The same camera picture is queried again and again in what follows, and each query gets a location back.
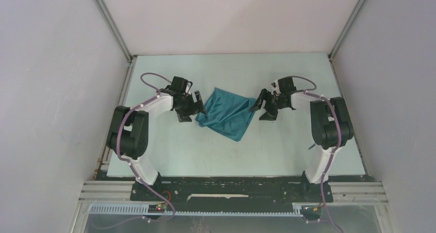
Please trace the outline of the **teal satin napkin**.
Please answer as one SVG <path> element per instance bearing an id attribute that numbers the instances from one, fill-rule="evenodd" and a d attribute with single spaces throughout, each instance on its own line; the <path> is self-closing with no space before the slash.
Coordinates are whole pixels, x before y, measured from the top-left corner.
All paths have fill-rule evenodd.
<path id="1" fill-rule="evenodd" d="M 250 109 L 255 102 L 255 98 L 247 98 L 215 88 L 205 103 L 206 112 L 199 113 L 195 121 L 200 127 L 208 127 L 239 142 L 253 119 L 254 112 Z"/>

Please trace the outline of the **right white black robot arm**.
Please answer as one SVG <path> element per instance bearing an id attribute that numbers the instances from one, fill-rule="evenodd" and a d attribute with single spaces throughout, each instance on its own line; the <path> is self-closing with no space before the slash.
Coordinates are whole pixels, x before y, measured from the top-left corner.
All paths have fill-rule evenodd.
<path id="1" fill-rule="evenodd" d="M 275 80 L 272 90 L 262 89 L 250 112 L 264 109 L 260 120 L 275 121 L 281 109 L 307 111 L 311 120 L 311 135 L 315 151 L 311 163 L 304 171 L 307 181 L 299 187 L 305 201 L 314 200 L 320 193 L 318 184 L 328 181 L 328 173 L 336 154 L 353 138 L 354 128 L 343 97 L 328 98 L 317 95 L 317 85 L 307 79 L 312 87 L 297 89 L 296 76 Z"/>

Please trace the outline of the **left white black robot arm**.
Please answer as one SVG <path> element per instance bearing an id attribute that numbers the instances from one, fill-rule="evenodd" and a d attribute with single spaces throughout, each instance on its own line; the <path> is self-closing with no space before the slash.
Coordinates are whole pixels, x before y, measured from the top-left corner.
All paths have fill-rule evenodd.
<path id="1" fill-rule="evenodd" d="M 174 111 L 179 122 L 192 122 L 192 116 L 206 113 L 200 91 L 192 91 L 193 83 L 173 77 L 165 88 L 157 88 L 150 99 L 134 107 L 119 105 L 114 109 L 106 138 L 106 146 L 128 164 L 135 179 L 145 184 L 142 193 L 149 200 L 162 195 L 160 176 L 146 150 L 150 140 L 150 123 L 159 115 Z"/>

